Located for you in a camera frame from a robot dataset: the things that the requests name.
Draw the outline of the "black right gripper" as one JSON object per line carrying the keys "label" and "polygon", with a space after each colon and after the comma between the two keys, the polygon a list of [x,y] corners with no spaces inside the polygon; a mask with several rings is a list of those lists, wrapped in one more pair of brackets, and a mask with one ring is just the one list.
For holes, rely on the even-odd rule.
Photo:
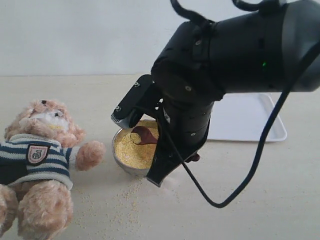
{"label": "black right gripper", "polygon": [[222,44],[220,22],[205,27],[183,22],[151,68],[163,96],[164,123],[146,175],[157,187],[182,163],[199,159],[214,102],[225,95]]}

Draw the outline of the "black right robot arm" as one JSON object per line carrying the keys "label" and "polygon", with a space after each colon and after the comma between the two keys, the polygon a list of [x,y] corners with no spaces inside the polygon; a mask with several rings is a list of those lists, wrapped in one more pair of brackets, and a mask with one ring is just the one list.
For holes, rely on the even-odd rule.
{"label": "black right robot arm", "polygon": [[160,186],[206,142],[215,102],[225,94],[281,92],[320,40],[313,0],[266,2],[248,14],[214,22],[190,17],[151,68],[162,93],[161,141],[147,179]]}

